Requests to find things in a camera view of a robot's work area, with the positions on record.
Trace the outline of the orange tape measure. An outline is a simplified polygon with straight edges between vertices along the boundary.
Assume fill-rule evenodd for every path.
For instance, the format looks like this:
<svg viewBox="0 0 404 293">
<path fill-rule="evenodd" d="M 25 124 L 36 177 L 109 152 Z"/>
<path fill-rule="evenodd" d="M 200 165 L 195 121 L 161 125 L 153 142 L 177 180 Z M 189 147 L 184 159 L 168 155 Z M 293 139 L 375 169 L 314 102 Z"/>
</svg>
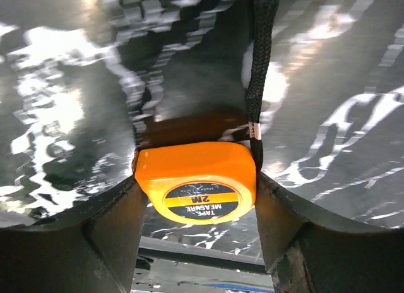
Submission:
<svg viewBox="0 0 404 293">
<path fill-rule="evenodd" d="M 256 166 L 244 145 L 223 141 L 140 150 L 133 173 L 156 211 L 181 224 L 244 216 L 256 201 Z"/>
</svg>

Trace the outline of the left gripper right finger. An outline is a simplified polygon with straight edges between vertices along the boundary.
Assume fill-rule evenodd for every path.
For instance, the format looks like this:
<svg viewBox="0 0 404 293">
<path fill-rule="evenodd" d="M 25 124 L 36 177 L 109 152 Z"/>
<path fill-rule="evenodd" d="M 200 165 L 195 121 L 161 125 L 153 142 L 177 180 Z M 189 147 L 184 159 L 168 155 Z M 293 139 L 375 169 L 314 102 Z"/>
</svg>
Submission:
<svg viewBox="0 0 404 293">
<path fill-rule="evenodd" d="M 275 292 L 403 292 L 403 229 L 342 217 L 263 173 L 255 211 Z"/>
</svg>

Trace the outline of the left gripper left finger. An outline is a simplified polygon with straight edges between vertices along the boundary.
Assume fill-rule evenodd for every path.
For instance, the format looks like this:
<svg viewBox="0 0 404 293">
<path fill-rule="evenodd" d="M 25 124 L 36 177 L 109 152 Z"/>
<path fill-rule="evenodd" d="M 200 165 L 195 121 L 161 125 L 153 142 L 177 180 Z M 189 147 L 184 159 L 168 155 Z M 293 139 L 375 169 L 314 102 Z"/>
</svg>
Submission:
<svg viewBox="0 0 404 293">
<path fill-rule="evenodd" d="M 1 229 L 1 292 L 130 292 L 147 197 L 129 177 L 32 225 Z"/>
</svg>

